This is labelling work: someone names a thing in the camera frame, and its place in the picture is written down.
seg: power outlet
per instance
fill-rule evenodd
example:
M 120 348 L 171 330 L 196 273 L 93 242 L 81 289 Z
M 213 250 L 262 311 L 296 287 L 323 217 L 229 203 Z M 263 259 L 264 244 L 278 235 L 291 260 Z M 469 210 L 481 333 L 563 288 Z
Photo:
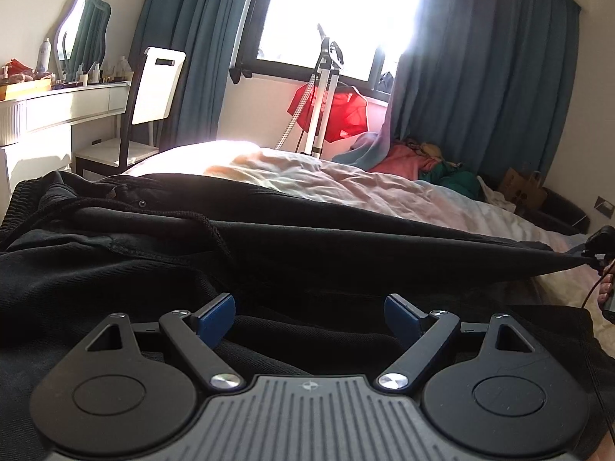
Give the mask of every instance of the power outlet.
M 593 206 L 593 209 L 597 209 L 605 217 L 611 219 L 613 218 L 613 211 L 615 211 L 615 206 L 613 206 L 613 204 L 611 204 L 603 197 L 598 196 L 598 199 L 596 199 L 596 204 Z

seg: pile of clothes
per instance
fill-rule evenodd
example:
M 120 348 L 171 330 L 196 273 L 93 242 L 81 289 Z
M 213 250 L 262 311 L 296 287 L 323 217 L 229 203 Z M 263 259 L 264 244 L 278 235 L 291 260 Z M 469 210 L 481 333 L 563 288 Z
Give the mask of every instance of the pile of clothes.
M 449 163 L 434 144 L 419 144 L 414 140 L 393 143 L 387 157 L 370 172 L 399 175 L 408 180 L 426 182 L 447 187 L 461 195 L 477 201 L 484 201 L 481 182 L 462 164 Z

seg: white bedsheet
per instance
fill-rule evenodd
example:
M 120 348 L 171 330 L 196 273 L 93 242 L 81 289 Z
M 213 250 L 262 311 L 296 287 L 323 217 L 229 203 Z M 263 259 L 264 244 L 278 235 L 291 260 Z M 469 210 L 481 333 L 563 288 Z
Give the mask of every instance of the white bedsheet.
M 247 182 L 314 201 L 361 207 L 460 231 L 540 241 L 559 252 L 585 241 L 585 236 L 548 232 L 499 207 L 427 182 L 367 173 L 302 154 L 261 149 L 248 142 L 215 141 L 178 147 L 127 171 L 134 176 L 151 173 L 202 174 Z M 572 306 L 582 303 L 596 280 L 597 274 L 587 266 L 537 278 L 551 303 Z M 594 334 L 604 350 L 615 357 L 615 326 L 602 317 L 596 295 L 588 302 Z

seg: window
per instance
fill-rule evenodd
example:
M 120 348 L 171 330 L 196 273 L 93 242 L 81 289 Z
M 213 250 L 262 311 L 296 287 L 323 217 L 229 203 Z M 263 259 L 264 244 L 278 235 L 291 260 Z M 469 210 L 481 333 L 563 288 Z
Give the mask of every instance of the window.
M 388 100 L 399 57 L 414 34 L 419 0 L 251 0 L 236 66 L 308 81 L 321 49 L 320 24 L 344 54 L 340 81 Z

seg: silver screw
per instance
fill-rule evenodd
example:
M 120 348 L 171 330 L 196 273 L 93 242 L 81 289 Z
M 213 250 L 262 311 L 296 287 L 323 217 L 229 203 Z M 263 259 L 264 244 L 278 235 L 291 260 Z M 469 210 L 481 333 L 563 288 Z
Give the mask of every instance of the silver screw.
M 388 372 L 378 378 L 378 384 L 387 390 L 401 390 L 408 386 L 408 378 L 397 372 Z
M 213 376 L 209 382 L 211 386 L 219 390 L 231 390 L 241 385 L 241 378 L 236 374 L 223 372 Z

